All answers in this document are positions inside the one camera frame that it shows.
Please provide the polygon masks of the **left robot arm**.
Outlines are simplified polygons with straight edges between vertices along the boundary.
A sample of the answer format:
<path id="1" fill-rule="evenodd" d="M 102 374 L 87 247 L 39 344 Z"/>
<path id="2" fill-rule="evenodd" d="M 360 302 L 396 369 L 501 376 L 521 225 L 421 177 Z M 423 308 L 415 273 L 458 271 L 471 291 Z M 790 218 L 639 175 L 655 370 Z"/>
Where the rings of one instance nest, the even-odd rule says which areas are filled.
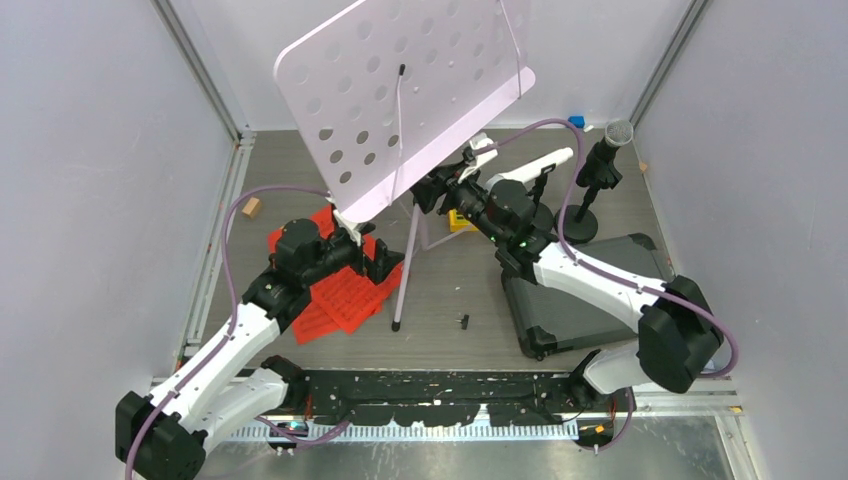
<path id="1" fill-rule="evenodd" d="M 298 412 L 307 384 L 288 360 L 271 357 L 239 385 L 231 381 L 311 304 L 313 285 L 345 269 L 380 285 L 403 259 L 382 240 L 368 253 L 357 230 L 337 226 L 324 237 L 310 219 L 288 222 L 221 329 L 150 393 L 118 402 L 115 448 L 126 478 L 194 479 L 207 455 L 255 417 Z"/>

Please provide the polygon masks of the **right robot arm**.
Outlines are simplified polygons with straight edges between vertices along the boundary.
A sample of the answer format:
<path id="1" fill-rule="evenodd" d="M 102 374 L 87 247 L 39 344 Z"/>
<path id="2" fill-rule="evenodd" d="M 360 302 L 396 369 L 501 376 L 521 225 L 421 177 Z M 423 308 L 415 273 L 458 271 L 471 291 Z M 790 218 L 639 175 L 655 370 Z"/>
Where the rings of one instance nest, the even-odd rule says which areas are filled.
<path id="1" fill-rule="evenodd" d="M 437 168 L 411 192 L 423 212 L 455 210 L 471 222 L 495 245 L 506 272 L 585 301 L 636 333 L 624 346 L 590 353 L 570 374 L 577 406 L 596 410 L 616 391 L 650 382 L 687 392 L 731 340 L 699 286 L 684 276 L 664 282 L 637 275 L 573 250 L 547 224 L 549 211 L 538 200 L 546 179 L 527 188 L 529 176 L 499 174 L 482 186 Z"/>

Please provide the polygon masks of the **white music stand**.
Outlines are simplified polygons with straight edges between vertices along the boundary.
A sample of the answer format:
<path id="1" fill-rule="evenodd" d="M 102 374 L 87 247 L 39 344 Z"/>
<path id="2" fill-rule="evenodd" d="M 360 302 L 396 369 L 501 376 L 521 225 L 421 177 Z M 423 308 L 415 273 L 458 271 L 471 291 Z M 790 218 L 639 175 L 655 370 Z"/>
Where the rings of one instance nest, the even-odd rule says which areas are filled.
<path id="1" fill-rule="evenodd" d="M 529 14 L 357 1 L 278 54 L 275 84 L 343 219 L 374 219 L 534 86 Z"/>

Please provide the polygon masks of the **red sheet music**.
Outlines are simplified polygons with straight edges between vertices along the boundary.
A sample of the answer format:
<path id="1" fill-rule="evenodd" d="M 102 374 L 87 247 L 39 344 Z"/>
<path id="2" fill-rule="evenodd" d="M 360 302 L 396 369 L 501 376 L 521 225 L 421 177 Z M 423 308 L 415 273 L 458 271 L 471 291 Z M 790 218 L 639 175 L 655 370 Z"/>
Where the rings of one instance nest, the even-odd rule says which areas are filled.
<path id="1" fill-rule="evenodd" d="M 310 305 L 293 322 L 291 330 L 293 331 L 296 342 L 300 345 L 336 331 L 343 331 L 312 300 Z"/>
<path id="2" fill-rule="evenodd" d="M 317 304 L 347 334 L 353 334 L 371 316 L 382 310 L 383 303 L 399 287 L 403 262 L 377 285 L 350 267 L 321 280 L 311 287 L 312 302 Z"/>

